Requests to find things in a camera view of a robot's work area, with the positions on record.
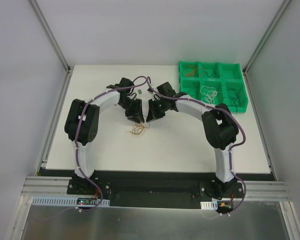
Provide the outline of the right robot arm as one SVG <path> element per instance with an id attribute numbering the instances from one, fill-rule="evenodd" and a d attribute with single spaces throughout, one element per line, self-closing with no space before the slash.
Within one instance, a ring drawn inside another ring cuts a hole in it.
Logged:
<path id="1" fill-rule="evenodd" d="M 214 181 L 206 187 L 205 193 L 219 200 L 227 197 L 237 183 L 232 173 L 230 149 L 239 133 L 238 126 L 230 117 L 229 108 L 224 103 L 217 106 L 203 105 L 184 92 L 176 93 L 168 82 L 158 86 L 157 92 L 148 100 L 146 121 L 161 119 L 169 110 L 185 113 L 202 121 L 206 140 L 214 148 L 216 160 Z"/>

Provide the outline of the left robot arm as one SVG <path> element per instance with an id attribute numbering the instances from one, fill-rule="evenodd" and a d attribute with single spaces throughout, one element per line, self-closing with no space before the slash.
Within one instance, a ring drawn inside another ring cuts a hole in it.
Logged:
<path id="1" fill-rule="evenodd" d="M 144 123 L 142 100 L 132 96 L 134 89 L 142 85 L 143 83 L 136 84 L 136 80 L 123 77 L 119 83 L 108 85 L 102 93 L 93 98 L 76 98 L 72 101 L 64 131 L 74 149 L 74 173 L 81 178 L 78 188 L 84 194 L 92 194 L 96 188 L 95 181 L 90 179 L 95 168 L 88 151 L 98 133 L 100 114 L 112 106 L 119 105 L 125 110 L 128 120 L 137 124 Z"/>

